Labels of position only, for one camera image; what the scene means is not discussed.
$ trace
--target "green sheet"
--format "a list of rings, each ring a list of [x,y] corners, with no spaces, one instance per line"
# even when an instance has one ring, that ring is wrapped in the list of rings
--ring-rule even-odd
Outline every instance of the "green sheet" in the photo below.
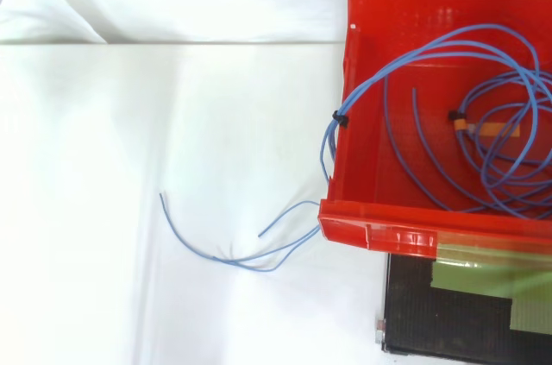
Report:
[[[437,250],[431,286],[512,299],[511,329],[552,335],[552,270],[543,269],[551,265],[546,255],[446,246]]]

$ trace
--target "black tray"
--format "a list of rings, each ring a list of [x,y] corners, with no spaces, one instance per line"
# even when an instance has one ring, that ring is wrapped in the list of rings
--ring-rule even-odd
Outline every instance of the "black tray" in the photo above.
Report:
[[[510,330],[510,299],[434,289],[432,263],[389,257],[384,350],[473,363],[552,364],[552,336]]]

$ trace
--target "plastic bin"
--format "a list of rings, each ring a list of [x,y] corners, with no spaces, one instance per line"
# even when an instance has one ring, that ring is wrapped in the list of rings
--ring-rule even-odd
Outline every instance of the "plastic bin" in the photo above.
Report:
[[[400,54],[478,23],[499,23],[517,30],[536,47],[542,69],[552,72],[551,18],[552,0],[348,0],[343,98]],[[465,37],[491,43],[522,65],[533,67],[529,51],[508,35],[486,30]],[[484,60],[439,59],[403,67],[389,79],[390,119],[401,153],[424,185],[455,210],[473,206],[473,202],[458,194],[423,150],[412,113],[412,88],[417,88],[421,123],[436,158],[460,185],[488,199],[480,175],[460,153],[448,113],[457,109],[469,89],[505,71]],[[523,91],[512,85],[500,94],[514,100]],[[348,127],[340,128],[335,169],[319,213],[327,239],[424,257],[436,257],[437,246],[444,243],[552,254],[550,221],[436,207],[400,166],[387,136],[382,99],[382,84],[378,84],[348,113]],[[496,102],[493,96],[482,98],[470,118],[476,121],[478,108],[482,114]],[[540,119],[531,156],[543,159],[552,143],[552,114]],[[507,147],[519,151],[528,132],[522,122],[520,136],[510,138]],[[545,176],[552,176],[552,171]]]

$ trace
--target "black cable tie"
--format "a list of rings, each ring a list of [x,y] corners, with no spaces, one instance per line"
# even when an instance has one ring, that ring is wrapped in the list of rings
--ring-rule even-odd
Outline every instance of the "black cable tie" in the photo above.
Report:
[[[337,110],[336,110],[331,117],[333,117],[337,121],[337,123],[339,123],[339,126],[342,126],[343,128],[347,128],[348,116],[346,116],[346,115],[337,115]]]
[[[449,121],[457,121],[458,119],[466,119],[467,116],[465,113],[459,112],[458,110],[451,110],[448,113]]]

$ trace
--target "blue wire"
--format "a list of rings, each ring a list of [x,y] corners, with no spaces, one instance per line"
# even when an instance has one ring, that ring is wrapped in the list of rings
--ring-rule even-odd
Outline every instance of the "blue wire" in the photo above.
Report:
[[[258,272],[258,273],[268,273],[268,272],[273,272],[274,270],[276,270],[277,268],[279,268],[283,263],[284,261],[286,261],[288,259],[288,257],[290,255],[292,255],[292,253],[298,249],[299,247],[301,247],[303,244],[305,244],[306,242],[308,242],[312,237],[314,237],[318,231],[320,231],[320,226],[317,225],[314,229],[312,229],[311,231],[309,231],[308,233],[306,233],[305,235],[299,237],[299,239],[295,240],[294,242],[290,242],[289,244],[286,244],[285,246],[282,246],[282,247],[279,247],[277,249],[274,249],[274,250],[270,250],[270,251],[267,251],[266,253],[262,253],[260,255],[251,255],[249,257],[243,257],[241,259],[223,259],[223,258],[220,258],[220,257],[215,257],[214,255],[208,255],[206,254],[205,252],[199,250],[199,249],[196,249],[195,247],[193,247],[190,243],[188,243],[184,237],[182,237],[179,233],[179,231],[176,229],[176,227],[174,226],[174,223],[173,223],[173,220],[171,219],[171,215],[169,213],[169,210],[167,208],[167,205],[165,203],[165,200],[163,199],[163,194],[159,194],[159,197],[160,197],[160,200],[161,200],[161,206],[163,207],[163,212],[165,214],[165,219],[167,221],[167,223],[169,224],[169,227],[171,227],[171,230],[172,232],[174,233],[174,235],[179,239],[179,241],[184,245],[184,247],[186,247],[188,250],[190,250],[193,254],[195,255],[198,255],[199,257],[203,258],[203,259],[206,259],[206,260],[210,260],[210,261],[217,261],[217,262],[220,262],[220,263],[223,263],[223,264],[228,264],[230,266],[235,266],[235,267],[240,267],[240,268],[244,268],[246,270],[250,270],[250,271],[254,271],[254,272]],[[289,211],[299,207],[300,205],[304,205],[304,204],[313,204],[313,205],[319,205],[318,203],[315,203],[314,201],[301,201],[300,203],[297,203],[295,204],[294,206],[292,206],[291,208],[287,209],[286,211],[284,211],[282,214],[280,214],[274,221],[272,221],[268,227],[266,227],[260,234],[259,236],[262,236],[264,233],[266,233],[269,229],[271,229],[283,216],[285,216]],[[284,249],[288,249],[292,247],[292,249],[290,251],[287,252],[287,254],[284,256],[284,258],[282,260],[280,260],[276,266],[274,267],[270,267],[270,268],[262,268],[262,267],[251,267],[251,266],[247,266],[247,265],[244,265],[242,264],[244,261],[252,261],[252,260],[257,260],[257,259],[260,259],[262,257],[266,257],[268,255],[273,255],[274,253],[278,253],[279,251],[282,251]]]
[[[453,37],[467,32],[485,29],[498,30],[512,35],[519,41],[521,41],[531,53],[534,63],[534,69],[527,69],[526,67],[519,65],[509,54],[486,43],[460,39],[450,40]],[[481,50],[481,52],[457,50],[456,47],[474,47],[478,50]],[[433,51],[436,49],[440,49],[440,51],[434,53]],[[416,50],[405,53],[382,67],[370,79],[362,82],[353,91],[351,91],[351,93],[343,101],[342,106],[337,111],[337,114],[347,114],[347,112],[364,95],[364,93],[366,93],[366,91],[368,91],[370,88],[373,87],[373,85],[383,79],[383,106],[384,118],[386,121],[386,130],[390,143],[392,145],[392,149],[397,156],[398,162],[409,175],[409,177],[413,180],[413,182],[435,205],[446,211],[452,211],[450,207],[448,207],[445,203],[436,198],[408,167],[405,158],[400,153],[398,145],[395,142],[392,133],[387,104],[388,79],[393,72],[398,70],[400,67],[409,65],[412,62],[430,59],[444,59],[451,57],[470,57],[482,60],[489,60],[508,66],[511,69],[509,72],[502,73],[499,76],[489,79],[486,82],[483,82],[470,90],[462,100],[460,108],[458,109],[459,112],[467,113],[469,106],[477,98],[488,93],[489,91],[499,90],[500,87],[506,84],[521,85],[525,88],[528,98],[525,103],[517,102],[503,104],[489,110],[477,123],[473,134],[469,134],[467,131],[456,132],[456,139],[459,142],[462,154],[466,157],[467,162],[470,164],[470,166],[473,167],[480,174],[481,184],[485,187],[487,195],[491,199],[491,201],[487,201],[482,198],[476,197],[472,193],[468,192],[458,183],[456,183],[448,174],[446,174],[442,165],[440,164],[440,162],[438,162],[435,155],[431,151],[430,146],[427,143],[427,140],[425,139],[425,136],[423,134],[423,128],[417,112],[416,91],[413,91],[412,107],[414,110],[414,118],[416,122],[417,132],[426,154],[430,157],[437,171],[443,176],[445,180],[448,181],[450,185],[452,185],[460,194],[480,204],[480,206],[457,211],[476,212],[483,211],[485,209],[491,209],[498,212],[508,213],[510,215],[513,215],[514,217],[527,218],[527,216],[524,214],[526,211],[535,210],[536,208],[541,207],[544,209],[550,208],[550,210],[545,211],[538,216],[533,215],[533,217],[537,219],[549,217],[550,215],[552,215],[552,193],[544,198],[539,198],[538,200],[528,198],[547,192],[552,192],[552,179],[549,179],[549,176],[548,179],[535,179],[535,177],[539,174],[542,174],[545,169],[552,166],[552,148],[550,149],[550,152],[548,153],[546,158],[543,160],[529,159],[528,155],[531,147],[535,143],[536,134],[538,133],[540,113],[552,112],[552,107],[550,107],[552,106],[552,92],[550,91],[550,86],[552,86],[552,74],[550,74],[549,72],[541,71],[540,62],[535,48],[529,43],[529,41],[527,41],[527,39],[525,39],[522,35],[510,28],[498,24],[479,24],[459,28],[431,41],[430,43]],[[512,114],[511,118],[505,123],[503,128],[499,131],[499,134],[492,140],[491,145],[488,147],[484,147],[480,142],[481,127],[489,119],[490,116],[499,112],[500,110],[514,110],[514,113]],[[531,126],[530,133],[524,147],[522,148],[521,152],[516,156],[504,154],[502,150],[506,142],[510,138],[513,131],[516,130],[518,125],[521,123],[522,119],[524,119],[528,113],[531,114]],[[324,177],[327,181],[329,181],[329,175],[324,163],[324,150],[326,149],[326,145],[328,145],[330,157],[332,160],[335,160],[337,127],[337,122],[335,120],[332,120],[328,125],[326,132],[324,133],[323,143],[320,150],[320,163],[323,169]],[[482,160],[481,165],[478,165],[472,158],[471,154],[468,152],[465,143],[466,139],[474,144],[475,150]],[[510,165],[506,170],[502,171],[495,164],[497,160],[510,162]],[[520,173],[518,170],[521,166],[530,166],[532,167],[532,170],[530,170],[529,172]],[[525,191],[521,194],[513,194],[507,189],[507,187],[510,186],[526,187],[528,188],[528,191]],[[500,198],[498,194],[504,195],[505,198]]]

